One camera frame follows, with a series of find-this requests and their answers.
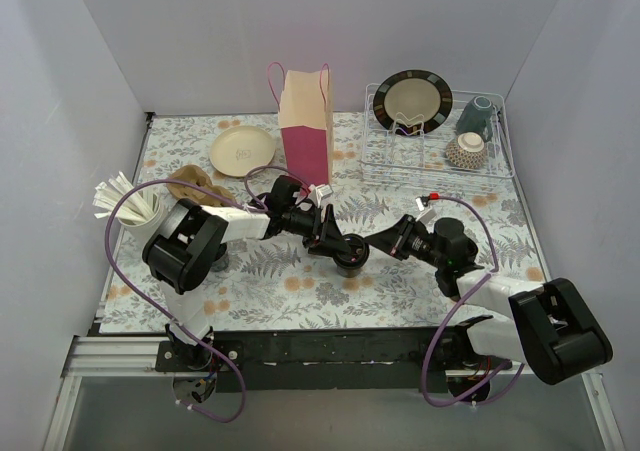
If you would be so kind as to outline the black plastic cup lid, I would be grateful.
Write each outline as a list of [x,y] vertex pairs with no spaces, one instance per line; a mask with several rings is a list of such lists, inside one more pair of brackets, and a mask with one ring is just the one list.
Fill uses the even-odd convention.
[[349,250],[347,252],[335,254],[333,256],[333,261],[342,269],[360,269],[369,258],[369,244],[362,236],[355,233],[344,235],[344,240]]

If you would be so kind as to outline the black printed coffee cup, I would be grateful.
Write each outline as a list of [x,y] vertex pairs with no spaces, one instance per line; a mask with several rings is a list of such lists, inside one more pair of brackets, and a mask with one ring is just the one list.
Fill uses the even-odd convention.
[[337,267],[337,272],[344,278],[350,279],[357,277],[361,272],[361,267]]

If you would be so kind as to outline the pink paper gift bag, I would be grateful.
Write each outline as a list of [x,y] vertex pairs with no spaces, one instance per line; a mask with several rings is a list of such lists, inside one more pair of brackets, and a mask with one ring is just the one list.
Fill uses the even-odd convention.
[[308,184],[329,184],[333,171],[333,75],[328,64],[316,72],[281,71],[274,91],[287,169]]

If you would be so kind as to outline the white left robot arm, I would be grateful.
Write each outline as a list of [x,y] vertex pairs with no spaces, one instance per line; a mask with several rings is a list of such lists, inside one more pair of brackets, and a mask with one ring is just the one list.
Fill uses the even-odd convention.
[[142,260],[162,285],[171,314],[168,334],[181,343],[178,358],[188,369],[200,371],[212,361],[213,348],[202,339],[212,326],[199,288],[224,263],[228,243],[286,232],[301,237],[311,255],[329,257],[341,267],[356,261],[355,242],[340,231],[333,206],[303,194],[302,183],[281,175],[270,192],[245,207],[201,206],[182,199],[145,245]]

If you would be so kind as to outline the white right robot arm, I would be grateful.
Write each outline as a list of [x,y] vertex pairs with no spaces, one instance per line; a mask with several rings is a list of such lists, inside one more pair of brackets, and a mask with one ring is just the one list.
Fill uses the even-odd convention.
[[555,385],[613,358],[610,340],[570,280],[527,282],[477,265],[478,247],[457,219],[441,218],[428,229],[405,215],[365,241],[398,260],[414,257],[435,267],[445,296],[485,309],[455,327],[460,337],[452,354],[464,368],[497,357],[525,364]]

